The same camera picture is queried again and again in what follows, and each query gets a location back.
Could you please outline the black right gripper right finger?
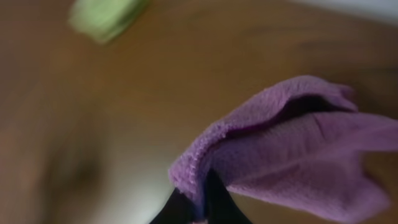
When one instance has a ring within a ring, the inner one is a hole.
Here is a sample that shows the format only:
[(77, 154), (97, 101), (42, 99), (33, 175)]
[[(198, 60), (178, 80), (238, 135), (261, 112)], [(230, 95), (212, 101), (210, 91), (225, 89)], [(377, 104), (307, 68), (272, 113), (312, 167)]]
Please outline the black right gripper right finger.
[(205, 195), (208, 224), (252, 224), (213, 169), (206, 176)]

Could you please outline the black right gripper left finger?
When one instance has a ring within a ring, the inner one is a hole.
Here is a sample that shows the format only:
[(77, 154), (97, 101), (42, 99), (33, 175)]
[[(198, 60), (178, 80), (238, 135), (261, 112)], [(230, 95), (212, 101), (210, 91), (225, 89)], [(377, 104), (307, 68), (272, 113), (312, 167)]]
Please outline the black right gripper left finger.
[(174, 188), (161, 211), (150, 221), (150, 224), (192, 224), (197, 221), (192, 201)]

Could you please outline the purple microfiber cloth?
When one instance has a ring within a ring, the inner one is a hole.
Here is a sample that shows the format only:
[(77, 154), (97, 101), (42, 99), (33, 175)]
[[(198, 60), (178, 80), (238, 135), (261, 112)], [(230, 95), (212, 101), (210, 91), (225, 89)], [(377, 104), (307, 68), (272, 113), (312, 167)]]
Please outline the purple microfiber cloth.
[(313, 76), (280, 82), (211, 124), (169, 169), (204, 217), (203, 184), (214, 170), (234, 193), (358, 223), (389, 206), (361, 156), (397, 150), (397, 121), (362, 113), (352, 89)]

